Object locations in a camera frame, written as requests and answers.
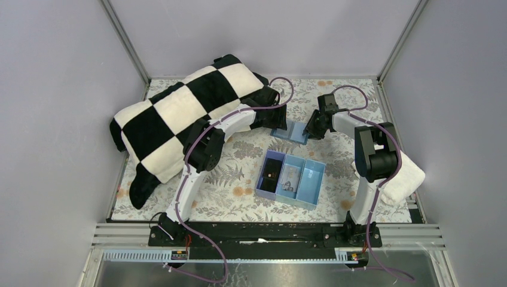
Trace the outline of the light blue middle box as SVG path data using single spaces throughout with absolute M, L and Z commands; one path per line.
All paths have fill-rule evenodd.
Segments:
M 305 161 L 304 158 L 286 154 L 275 192 L 275 201 L 296 205 L 297 191 Z

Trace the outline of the black white checkered blanket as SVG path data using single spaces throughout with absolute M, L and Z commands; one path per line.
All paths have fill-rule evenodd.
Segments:
M 264 86 L 269 87 L 268 79 L 227 54 L 117 112 L 109 130 L 117 150 L 127 151 L 135 164 L 129 190 L 132 206 L 141 209 L 156 187 L 182 170 L 184 145 L 197 120 L 229 113 Z

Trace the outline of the black card in box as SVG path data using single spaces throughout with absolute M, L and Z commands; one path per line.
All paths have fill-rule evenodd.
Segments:
M 262 171 L 260 189 L 274 193 L 282 170 L 282 161 L 268 158 Z

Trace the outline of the VIP card in box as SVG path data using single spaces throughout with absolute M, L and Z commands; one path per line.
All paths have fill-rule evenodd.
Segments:
M 281 191 L 289 192 L 289 193 L 296 193 L 297 192 L 297 185 L 292 186 L 290 181 L 286 181 L 281 186 Z

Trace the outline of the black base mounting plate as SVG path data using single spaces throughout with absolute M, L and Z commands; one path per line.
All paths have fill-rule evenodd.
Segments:
M 336 248 L 362 250 L 366 228 L 350 224 L 189 222 L 151 227 L 150 247 L 182 248 L 190 259 L 336 259 Z

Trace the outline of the white folded towel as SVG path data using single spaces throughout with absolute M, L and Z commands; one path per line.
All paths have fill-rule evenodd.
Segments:
M 383 186 L 380 201 L 392 207 L 400 205 L 425 179 L 425 173 L 403 151 L 402 166 L 396 176 Z

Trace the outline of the light blue box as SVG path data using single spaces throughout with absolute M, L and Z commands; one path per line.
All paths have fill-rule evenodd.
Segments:
M 306 160 L 295 199 L 297 207 L 315 210 L 318 204 L 325 167 L 325 163 L 311 159 Z
M 305 161 L 304 158 L 286 154 L 275 192 L 275 201 L 296 205 L 297 191 Z

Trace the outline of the purple open box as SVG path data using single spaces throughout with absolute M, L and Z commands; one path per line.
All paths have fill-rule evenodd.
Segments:
M 255 188 L 257 196 L 275 200 L 285 157 L 285 153 L 267 150 Z

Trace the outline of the light blue right box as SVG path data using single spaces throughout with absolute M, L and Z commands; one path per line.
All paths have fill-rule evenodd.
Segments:
M 295 199 L 297 207 L 315 210 L 318 204 L 325 167 L 325 163 L 311 159 L 306 160 Z

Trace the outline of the floral patterned table mat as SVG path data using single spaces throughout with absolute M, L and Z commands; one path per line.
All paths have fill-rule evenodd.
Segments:
M 371 79 L 275 81 L 276 90 L 291 97 L 287 117 L 305 123 L 318 107 L 317 97 L 334 92 L 339 106 L 382 123 L 377 81 Z M 259 197 L 255 187 L 268 150 L 325 164 L 317 206 L 307 210 Z M 191 205 L 193 221 L 342 222 L 353 206 L 359 179 L 353 167 L 353 140 L 342 133 L 327 133 L 305 145 L 272 137 L 260 128 L 236 133 L 224 145 L 219 164 L 205 178 Z

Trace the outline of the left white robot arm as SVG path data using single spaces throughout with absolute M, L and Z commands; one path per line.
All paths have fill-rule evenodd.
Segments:
M 270 95 L 244 100 L 237 108 L 216 120 L 198 120 L 191 129 L 190 139 L 184 148 L 184 166 L 175 196 L 165 212 L 161 213 L 157 225 L 152 228 L 152 238 L 157 237 L 180 244 L 190 234 L 208 239 L 188 225 L 191 205 L 205 177 L 221 159 L 225 142 L 230 136 L 252 125 L 260 127 L 282 127 L 286 122 L 286 105 L 281 102 L 283 92 L 271 89 Z

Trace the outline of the teal leather card holder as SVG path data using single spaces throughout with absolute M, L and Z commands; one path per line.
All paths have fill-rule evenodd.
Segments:
M 272 129 L 270 135 L 275 138 L 306 145 L 309 138 L 309 134 L 305 131 L 306 124 L 292 120 L 287 120 L 286 123 L 286 130 L 280 128 Z

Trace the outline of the aluminium frame rail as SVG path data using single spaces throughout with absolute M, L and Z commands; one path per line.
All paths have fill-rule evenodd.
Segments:
M 378 224 L 383 247 L 392 250 L 445 249 L 441 230 L 436 224 Z M 147 223 L 99 223 L 92 244 L 101 246 L 147 247 L 150 229 Z

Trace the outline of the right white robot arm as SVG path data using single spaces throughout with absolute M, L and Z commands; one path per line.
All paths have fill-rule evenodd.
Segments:
M 362 246 L 378 234 L 374 212 L 383 185 L 401 168 L 401 155 L 392 123 L 376 124 L 338 107 L 333 94 L 319 96 L 304 133 L 323 139 L 326 132 L 341 132 L 355 142 L 355 166 L 359 174 L 356 200 L 343 226 L 324 232 L 325 246 Z

